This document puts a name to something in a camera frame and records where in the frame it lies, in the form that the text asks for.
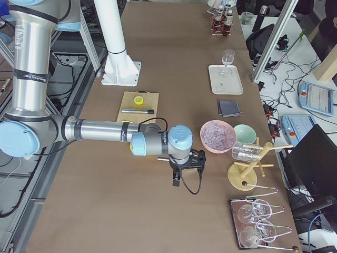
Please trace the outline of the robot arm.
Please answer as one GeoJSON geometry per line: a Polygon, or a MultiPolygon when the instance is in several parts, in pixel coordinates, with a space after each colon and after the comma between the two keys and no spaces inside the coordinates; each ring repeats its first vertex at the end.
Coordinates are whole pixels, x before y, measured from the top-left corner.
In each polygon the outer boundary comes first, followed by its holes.
{"type": "Polygon", "coordinates": [[[12,157],[36,155],[58,141],[104,140],[130,144],[134,155],[167,155],[173,185],[184,182],[184,169],[204,171],[204,151],[192,148],[193,134],[185,125],[167,131],[157,124],[89,121],[50,114],[46,110],[52,31],[79,31],[79,1],[11,1],[15,53],[12,105],[1,123],[1,150],[12,157]]]}

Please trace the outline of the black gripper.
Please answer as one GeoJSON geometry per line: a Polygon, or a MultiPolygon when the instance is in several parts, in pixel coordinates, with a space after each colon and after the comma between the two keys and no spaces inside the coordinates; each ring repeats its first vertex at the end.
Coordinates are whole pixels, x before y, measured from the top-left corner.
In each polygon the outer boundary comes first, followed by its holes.
{"type": "Polygon", "coordinates": [[[196,169],[198,174],[202,176],[205,169],[206,156],[204,150],[191,149],[187,160],[184,163],[180,163],[178,158],[174,158],[169,155],[169,163],[173,169],[173,186],[180,185],[180,179],[182,171],[184,169],[196,169]]]}

